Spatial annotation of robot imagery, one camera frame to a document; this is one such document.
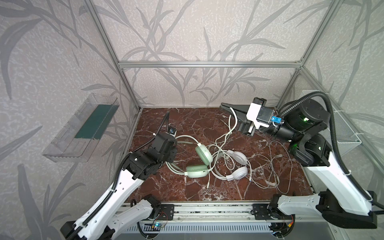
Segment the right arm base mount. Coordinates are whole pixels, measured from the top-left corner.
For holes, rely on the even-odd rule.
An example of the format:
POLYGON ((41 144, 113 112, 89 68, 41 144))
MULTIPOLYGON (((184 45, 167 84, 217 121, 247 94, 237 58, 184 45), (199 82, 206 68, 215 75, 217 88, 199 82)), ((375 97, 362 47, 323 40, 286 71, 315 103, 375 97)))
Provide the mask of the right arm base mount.
POLYGON ((253 204, 251 214, 255 217, 255 220, 281 220, 291 221, 292 216, 286 215, 277 208, 272 208, 269 204, 253 204))

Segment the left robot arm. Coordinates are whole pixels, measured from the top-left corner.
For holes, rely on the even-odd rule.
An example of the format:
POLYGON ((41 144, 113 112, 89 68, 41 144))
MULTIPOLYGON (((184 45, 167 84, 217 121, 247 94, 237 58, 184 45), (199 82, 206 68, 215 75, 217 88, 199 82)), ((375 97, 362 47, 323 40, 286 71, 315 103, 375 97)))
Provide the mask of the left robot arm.
POLYGON ((146 151, 129 153, 120 164, 112 185, 98 201, 76 221, 60 229, 67 240, 114 240, 129 227, 161 214, 161 202, 152 195, 121 213, 122 204, 143 182, 177 153, 177 140, 169 133, 156 134, 146 151))

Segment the mint green headphones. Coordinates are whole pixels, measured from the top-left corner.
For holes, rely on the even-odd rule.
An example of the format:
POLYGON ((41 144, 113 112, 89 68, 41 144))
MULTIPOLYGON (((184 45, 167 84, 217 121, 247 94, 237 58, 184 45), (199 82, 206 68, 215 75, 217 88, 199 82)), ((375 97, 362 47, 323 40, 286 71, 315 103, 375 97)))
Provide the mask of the mint green headphones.
POLYGON ((185 139, 188 138, 192 140, 195 144, 195 153, 197 155, 199 164, 187 165, 184 170, 180 169, 173 163, 167 163, 168 169, 179 176, 185 176, 190 179, 203 178, 209 175, 210 164, 213 162, 213 155, 208 150, 208 147, 198 141, 196 138, 189 135, 180 135, 176 139, 185 139))

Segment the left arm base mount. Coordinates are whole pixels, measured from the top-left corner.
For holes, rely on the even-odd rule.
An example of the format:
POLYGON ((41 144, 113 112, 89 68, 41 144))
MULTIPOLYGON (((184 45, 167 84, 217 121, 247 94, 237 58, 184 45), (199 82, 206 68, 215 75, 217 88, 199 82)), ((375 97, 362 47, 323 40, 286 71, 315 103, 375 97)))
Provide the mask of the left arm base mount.
POLYGON ((146 220, 171 221, 174 218, 175 205, 161 204, 156 207, 146 220))

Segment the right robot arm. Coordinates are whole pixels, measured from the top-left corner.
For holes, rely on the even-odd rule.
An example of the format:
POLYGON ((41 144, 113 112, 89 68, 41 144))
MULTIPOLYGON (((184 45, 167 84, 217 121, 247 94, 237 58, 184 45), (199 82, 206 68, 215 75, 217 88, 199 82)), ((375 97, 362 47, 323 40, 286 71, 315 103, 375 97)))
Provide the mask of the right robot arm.
POLYGON ((376 229, 384 207, 376 193, 364 190, 344 164, 337 141, 332 102, 315 91, 275 111, 266 100, 255 98, 250 105, 222 103, 245 135, 256 131, 289 142, 288 154, 314 173, 326 190, 310 196, 275 194, 268 204, 253 205, 256 219, 279 221, 270 229, 280 238, 289 234, 296 216, 322 217, 343 229, 376 229))

